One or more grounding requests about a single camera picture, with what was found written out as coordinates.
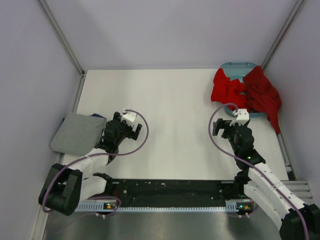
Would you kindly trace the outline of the grey t shirt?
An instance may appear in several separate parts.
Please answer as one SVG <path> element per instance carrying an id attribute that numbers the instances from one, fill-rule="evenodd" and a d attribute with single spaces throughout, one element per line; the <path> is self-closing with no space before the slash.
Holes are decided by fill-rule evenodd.
<path id="1" fill-rule="evenodd" d="M 50 143 L 57 153 L 84 156 L 100 141 L 107 120 L 103 117 L 69 113 Z"/>

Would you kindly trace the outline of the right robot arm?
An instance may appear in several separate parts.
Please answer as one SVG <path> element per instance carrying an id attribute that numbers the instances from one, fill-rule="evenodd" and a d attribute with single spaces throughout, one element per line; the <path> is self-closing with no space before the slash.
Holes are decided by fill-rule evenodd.
<path id="1" fill-rule="evenodd" d="M 239 198 L 252 199 L 273 221 L 283 240 L 318 240 L 320 209 L 297 197 L 267 165 L 254 147 L 248 123 L 217 119 L 210 125 L 211 137 L 222 130 L 222 138 L 231 145 L 240 172 L 234 178 L 233 192 Z"/>

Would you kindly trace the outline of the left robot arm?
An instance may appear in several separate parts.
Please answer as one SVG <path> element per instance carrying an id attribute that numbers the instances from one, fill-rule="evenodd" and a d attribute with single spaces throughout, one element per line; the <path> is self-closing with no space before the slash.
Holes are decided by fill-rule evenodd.
<path id="1" fill-rule="evenodd" d="M 132 109 L 115 112 L 111 120 L 98 114 L 69 113 L 50 143 L 54 152 L 78 155 L 64 165 L 51 166 L 38 197 L 44 213 L 71 215 L 81 201 L 95 195 L 109 198 L 114 191 L 110 177 L 95 170 L 110 164 L 122 154 L 119 146 L 125 139 L 137 140 L 142 114 Z"/>

